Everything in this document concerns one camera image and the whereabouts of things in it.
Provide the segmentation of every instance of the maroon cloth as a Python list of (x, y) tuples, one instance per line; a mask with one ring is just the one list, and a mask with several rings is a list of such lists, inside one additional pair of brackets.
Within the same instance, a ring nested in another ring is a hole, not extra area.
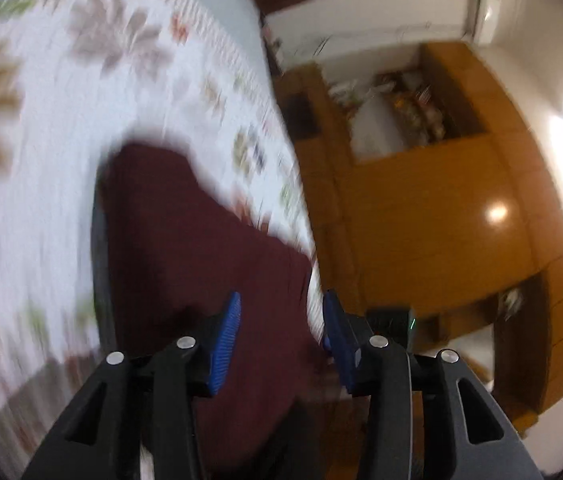
[(241, 325), (226, 383), (196, 403), (211, 471), (250, 458), (306, 388), (321, 351), (306, 319), (308, 258), (242, 223), (198, 185), (186, 158), (125, 146), (102, 186), (119, 348), (151, 354), (222, 309)]

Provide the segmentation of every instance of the floral bedspread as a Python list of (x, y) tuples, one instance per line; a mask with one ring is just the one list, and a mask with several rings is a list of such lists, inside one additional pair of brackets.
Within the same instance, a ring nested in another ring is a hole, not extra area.
[[(18, 478), (96, 363), (95, 175), (130, 136), (314, 254), (269, 88), (196, 0), (0, 0), (0, 468)], [(323, 330), (317, 271), (309, 325)]]

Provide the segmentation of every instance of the metal rivet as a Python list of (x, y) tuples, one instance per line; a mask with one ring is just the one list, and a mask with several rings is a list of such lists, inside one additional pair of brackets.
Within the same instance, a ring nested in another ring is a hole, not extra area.
[(181, 348), (182, 350), (186, 350), (188, 348), (192, 348), (195, 346), (197, 341), (194, 337), (190, 337), (189, 335), (185, 335), (184, 337), (180, 337), (177, 340), (177, 348)]
[(121, 352), (110, 352), (106, 356), (106, 362), (110, 365), (118, 365), (124, 360), (124, 354)]
[(459, 361), (459, 354), (454, 350), (442, 350), (441, 360), (451, 364), (456, 363), (457, 361)]
[(388, 339), (383, 335), (374, 335), (370, 338), (370, 345), (375, 348), (384, 348), (388, 346)]

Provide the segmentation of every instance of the orange wooden cabinet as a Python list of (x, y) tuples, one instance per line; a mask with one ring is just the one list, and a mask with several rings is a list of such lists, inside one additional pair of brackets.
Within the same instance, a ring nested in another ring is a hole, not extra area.
[(431, 340), (492, 322), (482, 307), (520, 286), (521, 312), (495, 322), (495, 388), (522, 431), (563, 397), (561, 204), (521, 114), (466, 44), (424, 45), (421, 68), (465, 137), (364, 164), (316, 66), (276, 85), (301, 87), (320, 126), (295, 152), (322, 285), (359, 314), (410, 304)]
[(487, 136), (410, 150), (337, 179), (368, 304), (440, 314), (533, 275), (513, 184)]

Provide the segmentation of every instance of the bed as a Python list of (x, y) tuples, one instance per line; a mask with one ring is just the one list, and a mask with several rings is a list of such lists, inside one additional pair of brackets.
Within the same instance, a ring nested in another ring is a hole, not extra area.
[[(95, 182), (137, 132), (187, 146), (219, 203), (314, 255), (251, 0), (0, 0), (0, 471), (8, 478), (102, 358)], [(320, 340), (313, 265), (306, 315)]]

